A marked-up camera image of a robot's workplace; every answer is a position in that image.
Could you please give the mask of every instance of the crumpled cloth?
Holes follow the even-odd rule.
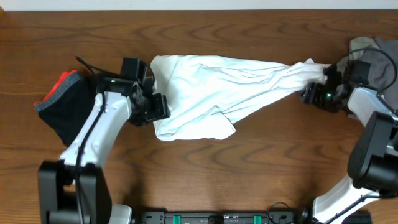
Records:
[[[398,63],[398,40],[382,40],[379,37],[375,39],[369,37],[357,37],[349,43],[349,51],[372,47],[385,51],[391,58]],[[350,60],[361,60],[371,64],[369,69],[369,85],[381,89],[388,85],[394,79],[394,69],[386,56],[379,52],[366,51],[355,52],[349,56]],[[339,71],[344,72],[348,57],[342,58],[338,62]],[[398,109],[398,82],[395,82],[383,93],[386,101],[394,108]]]
[[[247,115],[308,82],[324,82],[325,66],[311,59],[288,66],[220,56],[156,56],[151,63],[155,90],[167,97],[171,116],[154,122],[155,134],[163,141],[225,139]]]

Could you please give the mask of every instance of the black clamp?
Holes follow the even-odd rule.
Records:
[[[75,167],[66,166],[63,162],[44,161],[39,168],[42,224],[79,224],[76,192],[68,192],[63,188],[72,184]],[[85,211],[85,223],[109,223],[112,201],[101,168],[94,164],[84,166],[80,174],[80,185],[84,193],[81,202]]]
[[[398,191],[398,133],[391,116],[374,112],[349,156],[348,175],[356,188],[381,195]]]
[[[336,64],[324,68],[323,74],[327,77],[326,83],[308,83],[300,91],[301,101],[332,113],[344,110],[346,113],[352,114],[347,107],[349,96],[357,86],[370,88],[367,86],[370,66],[370,63],[367,62],[349,60],[344,74],[337,70]]]
[[[97,92],[113,91],[129,96],[132,106],[130,123],[136,126],[170,117],[166,96],[154,93],[155,76],[146,77],[147,64],[138,58],[124,58],[120,75],[106,73]]]

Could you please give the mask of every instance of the wooden table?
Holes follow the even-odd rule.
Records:
[[[74,56],[118,72],[123,57],[222,55],[292,64],[332,63],[357,36],[398,39],[397,11],[7,12],[0,23],[0,223],[39,223],[37,169],[64,150],[36,115]],[[224,141],[162,142],[126,124],[106,165],[114,203],[176,210],[297,207],[346,173],[363,127],[296,94],[236,123]],[[398,200],[366,208],[398,220]]]

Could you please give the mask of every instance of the white shirt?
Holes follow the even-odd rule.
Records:
[[[235,132],[233,123],[310,80],[324,82],[324,66],[311,59],[287,66],[220,56],[156,56],[155,88],[167,97],[171,116],[154,122],[155,134],[163,141],[225,139]]]

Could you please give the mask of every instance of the black cable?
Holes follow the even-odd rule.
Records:
[[[93,68],[96,70],[99,70],[101,72],[107,72],[104,71],[100,68],[96,68],[92,65],[87,64],[83,59],[81,59],[80,57],[76,56],[76,60],[78,60],[78,62],[80,62],[82,65],[84,65],[91,73],[91,75],[95,75]],[[77,203],[77,211],[79,214],[79,220],[80,220],[80,224],[85,224],[85,218],[84,218],[84,212],[83,212],[83,205],[81,202],[81,189],[80,189],[80,164],[81,164],[81,157],[84,153],[85,147],[86,147],[86,142],[91,134],[91,132],[93,131],[95,125],[97,124],[98,120],[100,119],[101,115],[104,113],[105,111],[105,107],[106,107],[106,103],[105,103],[105,93],[101,93],[102,94],[102,105],[101,108],[99,110],[99,113],[97,114],[96,118],[93,121],[93,124],[91,124],[90,128],[87,130],[87,133],[85,135],[85,137],[83,138],[79,148],[78,148],[78,153],[77,153],[77,157],[76,157],[76,165],[75,165],[75,184],[76,184],[76,203]]]
[[[99,113],[97,114],[95,120],[93,121],[93,124],[91,124],[90,128],[87,130],[87,133],[85,137],[83,138],[81,145],[79,146],[79,150],[77,153],[77,158],[76,158],[76,168],[75,168],[75,181],[76,181],[76,200],[77,200],[77,210],[80,216],[80,224],[85,224],[84,221],[84,214],[83,214],[83,208],[81,204],[81,190],[80,190],[80,163],[81,163],[81,157],[84,153],[85,147],[86,147],[86,142],[88,140],[88,137],[90,136],[91,132],[93,131],[95,125],[97,124],[98,120],[100,119],[101,115],[105,111],[106,103],[105,103],[105,93],[102,94],[102,105],[101,109],[99,110]]]
[[[347,213],[348,211],[350,211],[351,209],[353,209],[355,206],[359,205],[360,203],[363,203],[366,199],[369,198],[376,198],[376,199],[394,199],[397,198],[397,192],[393,192],[392,194],[388,194],[388,195],[380,195],[380,196],[372,196],[372,195],[366,195],[366,196],[361,196],[360,199],[358,199],[357,201],[355,201],[354,203],[352,203],[350,206],[346,207],[343,211],[341,211],[340,213],[337,213],[332,219],[328,220],[326,223],[324,224],[331,224],[333,221],[335,221],[337,218],[339,218],[340,216],[344,215],[345,213]]]
[[[378,100],[384,105],[386,106],[387,109],[389,109],[394,115],[398,116],[398,110],[395,110],[385,99],[384,96],[380,93],[378,93],[377,95]]]
[[[392,59],[392,57],[387,54],[385,51],[380,50],[380,49],[376,49],[376,48],[372,48],[372,47],[365,47],[365,48],[361,48],[361,49],[355,49],[352,50],[348,55],[351,55],[352,53],[355,52],[360,52],[360,51],[374,51],[374,52],[379,52],[380,54],[383,54],[384,56],[386,56],[388,58],[388,60],[391,62],[392,67],[394,68],[394,79],[390,82],[390,84],[386,85],[384,88],[382,88],[381,90],[378,91],[378,93],[383,93],[386,89],[390,88],[397,80],[398,77],[398,69],[397,69],[397,64],[395,63],[394,59]]]
[[[279,223],[276,223],[276,222],[274,221],[274,218],[271,218],[271,217],[269,216],[269,212],[270,212],[271,209],[274,208],[276,205],[285,205],[287,208],[290,208],[285,202],[276,202],[276,203],[273,203],[273,204],[269,207],[268,212],[267,212],[267,218],[269,219],[269,221],[272,222],[272,224],[279,224]]]

